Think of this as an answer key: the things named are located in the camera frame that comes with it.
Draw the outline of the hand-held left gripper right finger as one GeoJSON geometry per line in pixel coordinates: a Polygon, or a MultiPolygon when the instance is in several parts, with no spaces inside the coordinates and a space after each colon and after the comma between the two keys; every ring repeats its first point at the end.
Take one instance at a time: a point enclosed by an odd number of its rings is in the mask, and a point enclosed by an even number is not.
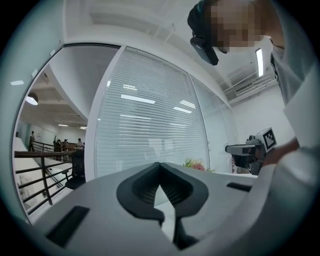
{"type": "Polygon", "coordinates": [[[231,221],[255,178],[161,163],[159,180],[168,198],[161,208],[173,208],[172,240],[160,238],[161,249],[222,250],[236,240],[231,221]]]}

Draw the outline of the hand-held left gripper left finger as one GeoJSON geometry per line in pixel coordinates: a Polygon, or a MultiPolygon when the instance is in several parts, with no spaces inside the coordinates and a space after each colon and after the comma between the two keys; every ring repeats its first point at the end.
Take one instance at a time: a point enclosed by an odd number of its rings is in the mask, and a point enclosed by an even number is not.
{"type": "Polygon", "coordinates": [[[142,220],[119,204],[118,185],[149,167],[133,167],[93,179],[73,190],[34,224],[36,244],[50,256],[174,256],[180,251],[154,220],[142,220]],[[76,206],[88,212],[64,247],[48,234],[76,206]]]}

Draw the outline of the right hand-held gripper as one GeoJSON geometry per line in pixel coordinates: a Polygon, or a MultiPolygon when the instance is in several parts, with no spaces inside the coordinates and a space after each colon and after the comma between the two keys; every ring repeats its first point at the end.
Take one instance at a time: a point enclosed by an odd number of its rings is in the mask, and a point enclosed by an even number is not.
{"type": "Polygon", "coordinates": [[[246,144],[227,145],[225,152],[232,155],[233,163],[240,168],[247,168],[257,176],[267,153],[277,145],[273,129],[266,128],[255,135],[250,135],[246,144]]]}

